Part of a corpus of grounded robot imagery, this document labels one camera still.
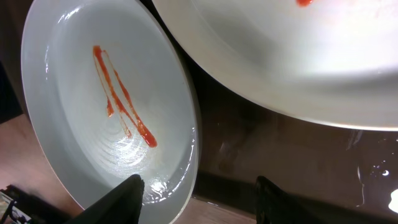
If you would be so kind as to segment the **white plate with ketchup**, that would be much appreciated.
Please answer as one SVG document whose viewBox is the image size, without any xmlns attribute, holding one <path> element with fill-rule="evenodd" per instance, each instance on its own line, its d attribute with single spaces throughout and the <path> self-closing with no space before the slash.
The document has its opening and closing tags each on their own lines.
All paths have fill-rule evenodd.
<svg viewBox="0 0 398 224">
<path fill-rule="evenodd" d="M 40 146 L 88 208 L 130 175 L 141 223 L 173 223 L 198 170 L 194 91 L 169 38 L 139 1 L 34 1 L 22 82 Z"/>
</svg>

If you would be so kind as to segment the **brown plastic tray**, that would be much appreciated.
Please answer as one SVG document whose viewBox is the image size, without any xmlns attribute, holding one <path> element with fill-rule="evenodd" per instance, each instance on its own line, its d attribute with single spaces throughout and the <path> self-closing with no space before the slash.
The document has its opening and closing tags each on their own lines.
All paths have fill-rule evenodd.
<svg viewBox="0 0 398 224">
<path fill-rule="evenodd" d="M 258 105 L 206 73 L 175 40 L 197 90 L 202 151 L 196 192 L 249 210 L 247 184 L 263 175 L 327 222 L 397 221 L 397 129 L 341 128 Z"/>
</svg>

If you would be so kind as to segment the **cream plate with ketchup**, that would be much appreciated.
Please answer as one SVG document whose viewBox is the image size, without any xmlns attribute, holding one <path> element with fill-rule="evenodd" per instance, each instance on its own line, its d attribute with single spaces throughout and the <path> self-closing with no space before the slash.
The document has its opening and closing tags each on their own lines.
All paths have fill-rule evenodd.
<svg viewBox="0 0 398 224">
<path fill-rule="evenodd" d="M 397 129 L 397 1 L 157 0 L 170 33 L 209 75 L 305 121 Z"/>
</svg>

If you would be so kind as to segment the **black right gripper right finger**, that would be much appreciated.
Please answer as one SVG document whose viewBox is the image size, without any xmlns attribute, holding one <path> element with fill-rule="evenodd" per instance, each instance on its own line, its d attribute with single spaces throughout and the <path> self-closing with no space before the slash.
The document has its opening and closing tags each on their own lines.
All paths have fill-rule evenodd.
<svg viewBox="0 0 398 224">
<path fill-rule="evenodd" d="M 264 176 L 255 184 L 257 224 L 321 224 L 318 217 Z"/>
</svg>

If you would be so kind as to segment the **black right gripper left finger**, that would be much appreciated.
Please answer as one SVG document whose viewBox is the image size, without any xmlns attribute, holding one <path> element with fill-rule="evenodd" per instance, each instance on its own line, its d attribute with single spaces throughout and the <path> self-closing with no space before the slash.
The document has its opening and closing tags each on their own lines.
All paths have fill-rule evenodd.
<svg viewBox="0 0 398 224">
<path fill-rule="evenodd" d="M 65 224 L 138 224 L 144 186 L 134 174 Z"/>
</svg>

